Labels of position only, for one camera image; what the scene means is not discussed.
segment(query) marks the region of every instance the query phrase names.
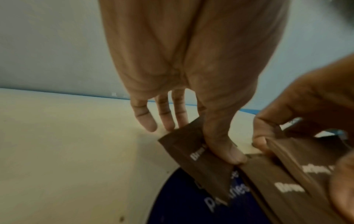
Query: hand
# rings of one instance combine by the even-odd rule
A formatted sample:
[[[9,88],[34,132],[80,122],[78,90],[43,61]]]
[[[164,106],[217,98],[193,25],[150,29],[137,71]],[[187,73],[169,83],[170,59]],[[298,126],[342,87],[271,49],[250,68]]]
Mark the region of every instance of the hand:
[[[253,96],[259,73],[284,29],[287,0],[100,0],[113,62],[131,96],[135,117],[148,131],[157,124],[147,108],[155,98],[163,125],[188,123],[184,89],[195,91],[210,149],[238,164],[246,157],[228,131]]]
[[[302,120],[281,131],[279,125],[297,117]],[[253,125],[253,145],[265,153],[271,153],[265,138],[308,137],[330,128],[346,131],[354,143],[354,54],[295,80],[256,115]],[[353,153],[338,161],[330,196],[354,223]]]

